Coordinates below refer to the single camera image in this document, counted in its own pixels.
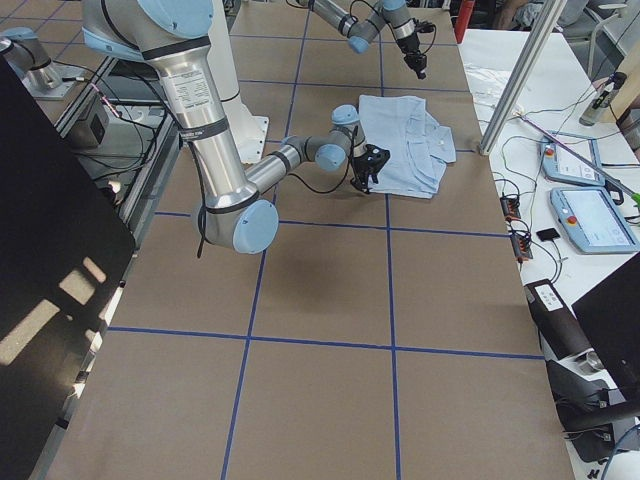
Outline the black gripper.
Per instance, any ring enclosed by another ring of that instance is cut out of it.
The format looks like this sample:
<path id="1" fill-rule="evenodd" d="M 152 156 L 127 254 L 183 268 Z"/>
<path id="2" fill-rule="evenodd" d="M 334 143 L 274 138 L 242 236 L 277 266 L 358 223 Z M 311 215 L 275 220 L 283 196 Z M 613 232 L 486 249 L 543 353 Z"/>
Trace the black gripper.
<path id="1" fill-rule="evenodd" d="M 425 68 L 425 54 L 420 50 L 419 45 L 405 43 L 402 46 L 404 61 L 409 68 L 415 68 L 418 79 L 424 80 L 427 76 Z"/>
<path id="2" fill-rule="evenodd" d="M 352 186 L 360 192 L 369 195 L 371 193 L 369 183 L 378 183 L 379 170 L 368 168 L 359 157 L 352 161 L 352 171 Z"/>

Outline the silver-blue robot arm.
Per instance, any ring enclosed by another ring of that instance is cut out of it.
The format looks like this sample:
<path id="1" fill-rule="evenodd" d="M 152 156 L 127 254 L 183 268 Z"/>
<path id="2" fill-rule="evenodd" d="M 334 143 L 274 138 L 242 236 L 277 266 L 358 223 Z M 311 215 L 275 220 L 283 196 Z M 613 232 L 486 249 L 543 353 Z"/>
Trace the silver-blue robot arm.
<path id="1" fill-rule="evenodd" d="M 256 254 L 273 242 L 279 215 L 262 195 L 304 162 L 356 175 L 387 151 L 367 142 L 356 108 L 342 105 L 325 136 L 293 136 L 250 168 L 241 162 L 207 56 L 214 19 L 210 1 L 86 1 L 90 48 L 150 65 L 196 163 L 201 205 L 193 215 L 203 242 Z"/>
<path id="2" fill-rule="evenodd" d="M 415 19 L 405 1 L 365 1 L 370 13 L 364 19 L 357 18 L 351 11 L 343 9 L 334 1 L 295 1 L 294 5 L 309 10 L 331 25 L 347 39 L 350 48 L 358 53 L 368 50 L 371 43 L 388 27 L 396 45 L 404 55 L 405 64 L 423 80 L 427 76 L 427 56 L 421 50 L 418 35 L 435 30 L 428 21 Z"/>

